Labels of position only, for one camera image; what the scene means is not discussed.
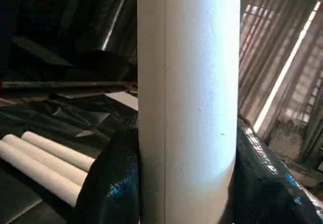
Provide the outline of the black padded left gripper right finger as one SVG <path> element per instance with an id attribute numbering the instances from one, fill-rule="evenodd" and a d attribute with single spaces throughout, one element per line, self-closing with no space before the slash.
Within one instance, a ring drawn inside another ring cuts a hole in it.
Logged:
<path id="1" fill-rule="evenodd" d="M 322 223 L 322 208 L 242 119 L 236 149 L 234 223 Z"/>

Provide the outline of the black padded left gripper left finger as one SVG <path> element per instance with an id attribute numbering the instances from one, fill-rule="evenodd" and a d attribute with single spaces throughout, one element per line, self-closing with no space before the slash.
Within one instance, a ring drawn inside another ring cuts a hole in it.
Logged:
<path id="1" fill-rule="evenodd" d="M 139 223 L 137 128 L 114 133 L 92 164 L 68 223 Z"/>

